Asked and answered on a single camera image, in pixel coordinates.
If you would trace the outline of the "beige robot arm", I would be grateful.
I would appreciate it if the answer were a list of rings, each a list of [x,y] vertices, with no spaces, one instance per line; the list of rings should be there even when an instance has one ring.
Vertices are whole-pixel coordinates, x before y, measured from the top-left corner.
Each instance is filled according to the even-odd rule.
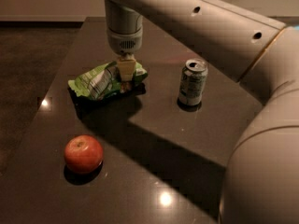
[[[299,32],[220,0],[129,7],[256,97],[263,110],[228,161],[220,224],[299,224]]]

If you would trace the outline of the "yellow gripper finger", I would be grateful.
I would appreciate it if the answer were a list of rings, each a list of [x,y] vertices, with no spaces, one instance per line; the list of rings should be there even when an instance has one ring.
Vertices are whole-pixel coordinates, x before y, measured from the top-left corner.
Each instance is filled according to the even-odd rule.
[[[117,66],[120,72],[122,82],[130,82],[133,79],[136,59],[133,54],[125,54],[118,58]]]

